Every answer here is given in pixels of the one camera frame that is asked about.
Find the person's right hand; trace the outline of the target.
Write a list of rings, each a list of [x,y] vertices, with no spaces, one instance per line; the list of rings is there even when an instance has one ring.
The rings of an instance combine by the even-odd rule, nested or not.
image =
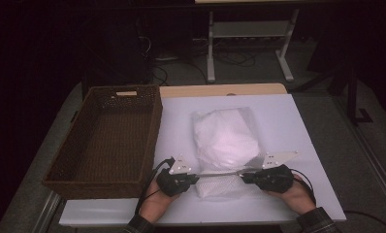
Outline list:
[[[311,200],[307,190],[301,184],[301,178],[298,175],[294,176],[293,185],[284,193],[267,191],[267,194],[277,197],[282,200],[286,206],[297,213],[304,215],[316,208],[316,205]]]

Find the brown wicker basket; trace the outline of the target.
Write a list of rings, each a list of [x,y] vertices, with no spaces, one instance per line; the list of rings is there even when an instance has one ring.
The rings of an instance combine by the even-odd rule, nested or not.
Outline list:
[[[43,185],[67,200],[140,197],[162,110],[157,85],[90,88]]]

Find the white metal desk frame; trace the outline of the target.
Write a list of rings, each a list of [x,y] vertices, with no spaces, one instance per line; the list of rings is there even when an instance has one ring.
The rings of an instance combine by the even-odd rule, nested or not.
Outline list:
[[[197,6],[227,6],[232,4],[275,4],[284,2],[298,2],[299,0],[194,0]],[[214,10],[209,11],[208,26],[208,54],[207,54],[207,80],[209,83],[216,81],[214,67],[214,39],[229,38],[282,38],[282,46],[275,51],[275,56],[280,66],[285,81],[292,82],[294,77],[286,60],[286,52],[292,39],[297,19],[300,13],[298,7],[291,9],[287,19],[259,19],[219,21],[214,19]]]

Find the person's left hand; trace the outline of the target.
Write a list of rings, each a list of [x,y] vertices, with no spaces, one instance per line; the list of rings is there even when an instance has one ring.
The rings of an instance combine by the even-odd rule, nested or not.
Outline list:
[[[139,215],[149,221],[155,223],[168,210],[173,202],[178,199],[178,195],[169,197],[163,193],[156,181],[153,181],[146,192],[147,197],[141,205]]]

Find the white table board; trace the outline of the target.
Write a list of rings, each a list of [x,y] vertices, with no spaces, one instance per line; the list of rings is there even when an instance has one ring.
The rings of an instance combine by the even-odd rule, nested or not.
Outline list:
[[[200,170],[193,140],[195,113],[248,107],[256,121],[256,131],[268,153],[295,151],[287,161],[313,184],[317,205],[336,221],[346,216],[310,140],[301,115],[289,94],[174,97],[162,100],[163,114],[154,163],[182,155],[194,172]],[[59,223],[71,227],[108,227],[126,224],[134,215],[135,199],[69,200]],[[256,198],[200,198],[195,187],[170,206],[158,223],[162,226],[204,226],[223,224],[278,224],[295,220],[282,201],[263,191]]]

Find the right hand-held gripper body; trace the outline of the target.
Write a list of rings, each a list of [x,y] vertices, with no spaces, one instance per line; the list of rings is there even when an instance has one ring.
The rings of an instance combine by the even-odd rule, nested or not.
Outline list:
[[[262,190],[286,192],[293,185],[293,175],[285,163],[298,155],[297,151],[267,152],[262,170],[256,173],[256,185]]]

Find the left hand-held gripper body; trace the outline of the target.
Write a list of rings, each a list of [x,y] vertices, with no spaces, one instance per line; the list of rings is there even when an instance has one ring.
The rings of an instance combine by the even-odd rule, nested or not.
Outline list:
[[[160,190],[169,197],[187,191],[191,186],[188,181],[195,179],[189,179],[188,175],[191,175],[192,168],[183,156],[165,159],[164,163],[168,165],[168,168],[162,169],[156,178]]]

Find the black metal stand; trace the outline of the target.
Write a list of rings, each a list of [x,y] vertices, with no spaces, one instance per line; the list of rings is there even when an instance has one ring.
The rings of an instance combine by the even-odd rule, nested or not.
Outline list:
[[[347,116],[354,126],[362,122],[372,122],[365,109],[357,108],[358,78],[354,67],[350,68],[347,83]]]

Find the wooden table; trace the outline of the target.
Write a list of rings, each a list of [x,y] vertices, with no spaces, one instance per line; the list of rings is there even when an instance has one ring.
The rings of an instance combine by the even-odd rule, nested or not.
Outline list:
[[[163,98],[286,93],[287,90],[281,83],[207,84],[160,87],[160,94]]]

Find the aluminium frame rail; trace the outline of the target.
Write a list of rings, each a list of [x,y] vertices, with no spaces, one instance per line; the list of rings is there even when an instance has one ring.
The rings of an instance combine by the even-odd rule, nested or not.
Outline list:
[[[47,233],[60,201],[61,197],[57,193],[54,191],[49,193],[31,233]]]
[[[374,150],[372,149],[372,147],[370,146],[370,144],[366,140],[366,138],[365,138],[364,134],[361,132],[361,130],[359,128],[355,128],[354,134],[355,134],[355,137],[357,138],[357,141],[358,141],[360,147],[364,151],[364,154],[365,154],[368,162],[370,163],[370,168],[375,175],[375,179],[377,180],[377,182],[381,186],[381,189],[386,196],[386,171],[385,171],[384,167],[380,163],[379,159],[376,156],[376,153],[374,152]]]

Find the white cloth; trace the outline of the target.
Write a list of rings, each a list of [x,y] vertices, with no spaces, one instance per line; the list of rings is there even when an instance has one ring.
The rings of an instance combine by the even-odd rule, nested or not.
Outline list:
[[[237,108],[241,109],[243,117],[247,121],[247,124],[251,131],[258,139],[260,152],[259,154],[248,161],[242,166],[236,166],[233,168],[226,167],[216,167],[211,163],[204,162],[198,156],[198,147],[194,138],[194,122],[198,117],[205,115],[204,113],[196,113],[193,116],[193,138],[197,147],[197,157],[200,162],[201,173],[202,174],[211,174],[211,177],[199,178],[196,183],[196,188],[200,198],[256,198],[258,195],[258,187],[255,185],[245,184],[239,176],[229,175],[229,176],[220,176],[216,177],[216,173],[229,173],[237,172],[244,168],[257,168],[261,169],[263,160],[265,157],[265,150],[260,143],[257,124],[255,122],[253,113],[250,108]]]

